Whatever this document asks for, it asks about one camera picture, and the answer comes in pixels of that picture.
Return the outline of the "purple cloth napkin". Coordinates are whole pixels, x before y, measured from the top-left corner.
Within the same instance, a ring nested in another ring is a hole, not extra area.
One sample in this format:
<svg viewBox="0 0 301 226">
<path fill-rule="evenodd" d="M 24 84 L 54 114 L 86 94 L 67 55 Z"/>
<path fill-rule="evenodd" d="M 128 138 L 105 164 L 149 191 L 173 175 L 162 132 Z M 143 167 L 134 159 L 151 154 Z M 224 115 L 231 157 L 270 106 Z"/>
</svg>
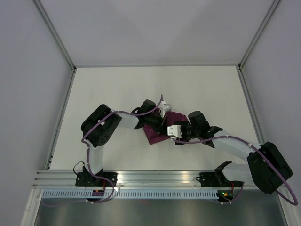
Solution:
<svg viewBox="0 0 301 226">
<path fill-rule="evenodd" d="M 167 117 L 167 126 L 172 126 L 176 121 L 187 121 L 187 117 L 181 113 L 167 112 L 164 117 Z M 150 145 L 170 139 L 167 134 L 158 134 L 154 131 L 154 123 L 146 124 L 143 127 L 143 131 Z"/>
</svg>

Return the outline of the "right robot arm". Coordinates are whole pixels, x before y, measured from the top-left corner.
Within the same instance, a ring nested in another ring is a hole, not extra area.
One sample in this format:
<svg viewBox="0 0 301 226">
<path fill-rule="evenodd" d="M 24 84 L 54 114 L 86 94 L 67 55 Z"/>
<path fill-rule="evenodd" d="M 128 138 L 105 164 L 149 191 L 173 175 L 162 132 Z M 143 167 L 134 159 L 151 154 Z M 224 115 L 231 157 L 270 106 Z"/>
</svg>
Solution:
<svg viewBox="0 0 301 226">
<path fill-rule="evenodd" d="M 235 137 L 220 127 L 211 126 L 201 111 L 190 113 L 188 118 L 167 128 L 167 134 L 176 145 L 200 142 L 244 161 L 243 164 L 225 161 L 218 166 L 214 175 L 218 185 L 240 181 L 272 194 L 292 177 L 293 171 L 275 144 L 251 143 Z"/>
</svg>

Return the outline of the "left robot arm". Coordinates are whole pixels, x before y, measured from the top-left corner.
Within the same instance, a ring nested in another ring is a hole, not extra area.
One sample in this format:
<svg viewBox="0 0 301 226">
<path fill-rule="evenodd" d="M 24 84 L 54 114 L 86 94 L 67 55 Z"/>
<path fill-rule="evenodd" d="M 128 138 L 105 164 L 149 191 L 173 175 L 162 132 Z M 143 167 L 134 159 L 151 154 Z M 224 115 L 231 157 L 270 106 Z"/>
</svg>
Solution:
<svg viewBox="0 0 301 226">
<path fill-rule="evenodd" d="M 147 126 L 155 134 L 165 135 L 166 113 L 171 110 L 171 105 L 162 97 L 158 104 L 146 99 L 140 107 L 131 112 L 113 110 L 101 104 L 81 125 L 83 132 L 81 142 L 87 146 L 86 181 L 91 186 L 99 186 L 102 183 L 104 145 L 117 128 L 138 130 Z"/>
</svg>

